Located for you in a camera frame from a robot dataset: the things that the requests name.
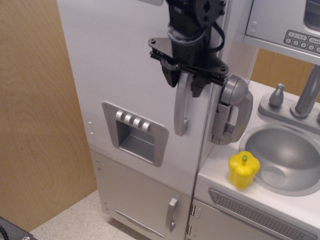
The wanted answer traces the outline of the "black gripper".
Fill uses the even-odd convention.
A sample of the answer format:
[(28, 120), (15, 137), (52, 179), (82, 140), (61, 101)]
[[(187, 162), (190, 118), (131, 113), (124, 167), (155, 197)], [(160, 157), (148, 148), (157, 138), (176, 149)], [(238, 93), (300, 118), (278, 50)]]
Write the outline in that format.
[(150, 38), (150, 57), (160, 61), (162, 73), (167, 83), (174, 88), (182, 71), (193, 75), (192, 97), (198, 98), (209, 83), (223, 85), (228, 66), (209, 50), (211, 31), (207, 30), (194, 39)]

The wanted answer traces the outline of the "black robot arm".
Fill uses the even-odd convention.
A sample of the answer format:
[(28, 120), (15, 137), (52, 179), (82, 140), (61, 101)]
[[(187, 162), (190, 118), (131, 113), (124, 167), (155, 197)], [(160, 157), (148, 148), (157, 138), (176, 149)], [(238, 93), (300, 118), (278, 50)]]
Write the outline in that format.
[(225, 34), (217, 19), (225, 14), (224, 0), (169, 0), (167, 38), (151, 38), (151, 58), (158, 60), (167, 83), (175, 87), (181, 73), (191, 75), (191, 91), (198, 98), (210, 83), (223, 85), (228, 66), (217, 57), (225, 43), (211, 47), (212, 30)]

